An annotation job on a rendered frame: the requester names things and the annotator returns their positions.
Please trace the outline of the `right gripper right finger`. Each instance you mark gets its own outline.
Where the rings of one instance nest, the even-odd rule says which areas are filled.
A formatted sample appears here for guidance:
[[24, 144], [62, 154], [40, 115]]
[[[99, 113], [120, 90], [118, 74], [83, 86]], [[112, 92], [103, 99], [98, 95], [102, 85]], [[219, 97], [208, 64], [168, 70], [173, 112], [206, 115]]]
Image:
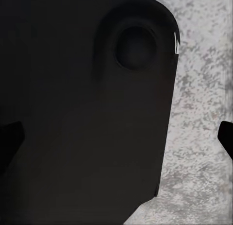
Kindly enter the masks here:
[[233, 160], [233, 123], [222, 121], [218, 130], [217, 137]]

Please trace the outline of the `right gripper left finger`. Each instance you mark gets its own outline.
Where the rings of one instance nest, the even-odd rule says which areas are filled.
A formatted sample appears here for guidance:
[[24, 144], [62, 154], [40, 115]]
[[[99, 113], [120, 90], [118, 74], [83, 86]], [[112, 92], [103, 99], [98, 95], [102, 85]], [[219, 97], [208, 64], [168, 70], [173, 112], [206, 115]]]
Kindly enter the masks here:
[[21, 121], [0, 126], [0, 179], [25, 139]]

